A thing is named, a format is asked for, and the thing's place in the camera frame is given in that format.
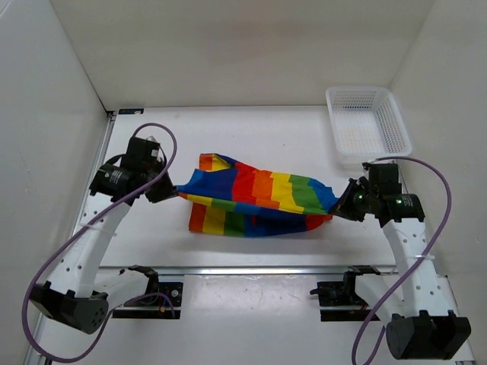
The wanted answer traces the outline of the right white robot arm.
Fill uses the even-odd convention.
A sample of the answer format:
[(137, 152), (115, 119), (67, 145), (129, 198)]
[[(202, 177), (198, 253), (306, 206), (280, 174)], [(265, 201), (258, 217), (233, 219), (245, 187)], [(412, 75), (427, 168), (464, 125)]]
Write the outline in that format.
[(450, 217), (449, 183), (431, 164), (418, 162), (437, 175), (446, 194), (444, 216), (427, 238), (422, 203), (417, 195), (403, 192), (398, 160), (393, 156), (364, 162), (365, 176), (350, 179), (330, 211), (348, 221), (363, 221), (366, 215), (373, 215), (392, 249), (399, 275), (392, 285), (378, 274), (361, 274), (342, 284), (346, 301), (358, 304), (364, 300), (371, 306), (352, 345), (353, 363), (373, 318), (382, 322), (378, 338), (387, 342), (397, 360), (450, 360), (471, 334), (468, 318), (458, 316), (445, 298), (431, 255)]

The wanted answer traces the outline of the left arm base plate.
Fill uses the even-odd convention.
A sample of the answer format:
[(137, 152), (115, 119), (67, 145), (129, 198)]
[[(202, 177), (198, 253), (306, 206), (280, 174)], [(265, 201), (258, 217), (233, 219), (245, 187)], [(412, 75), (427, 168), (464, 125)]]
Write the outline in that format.
[(164, 279), (159, 282), (158, 292), (164, 294), (164, 297), (152, 296), (135, 301), (115, 309), (112, 317), (114, 319), (180, 319), (183, 282)]

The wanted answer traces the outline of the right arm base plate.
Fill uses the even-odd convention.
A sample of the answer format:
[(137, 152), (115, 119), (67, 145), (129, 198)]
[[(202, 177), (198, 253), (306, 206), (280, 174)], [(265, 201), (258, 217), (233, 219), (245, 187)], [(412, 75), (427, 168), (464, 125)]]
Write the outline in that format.
[(371, 269), (346, 271), (341, 281), (317, 282), (310, 295), (318, 299), (321, 322), (362, 322), (366, 319), (371, 305), (355, 291), (357, 277), (365, 274), (377, 275), (377, 272)]

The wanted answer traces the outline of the rainbow striped shorts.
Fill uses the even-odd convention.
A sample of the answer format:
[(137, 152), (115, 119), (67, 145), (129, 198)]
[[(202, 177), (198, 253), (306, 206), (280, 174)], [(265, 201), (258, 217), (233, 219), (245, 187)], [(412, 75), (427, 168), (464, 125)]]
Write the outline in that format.
[(221, 154), (201, 154), (177, 193), (193, 204), (189, 231), (238, 237), (313, 230), (331, 220), (338, 201), (316, 179), (259, 170)]

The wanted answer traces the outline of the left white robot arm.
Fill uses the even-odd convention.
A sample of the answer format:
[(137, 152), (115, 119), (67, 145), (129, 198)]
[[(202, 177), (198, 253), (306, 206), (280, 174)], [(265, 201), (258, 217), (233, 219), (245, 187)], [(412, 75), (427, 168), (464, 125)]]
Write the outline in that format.
[(124, 154), (109, 159), (94, 176), (89, 190), (117, 206), (103, 217), (93, 208), (81, 236), (70, 245), (28, 300), (47, 318), (85, 334), (96, 332), (109, 311), (129, 301), (151, 304), (160, 290), (153, 268), (133, 265), (109, 280), (96, 282), (99, 265), (116, 229), (141, 195), (151, 203), (173, 198), (176, 189), (165, 172), (161, 145), (154, 138), (132, 137)]

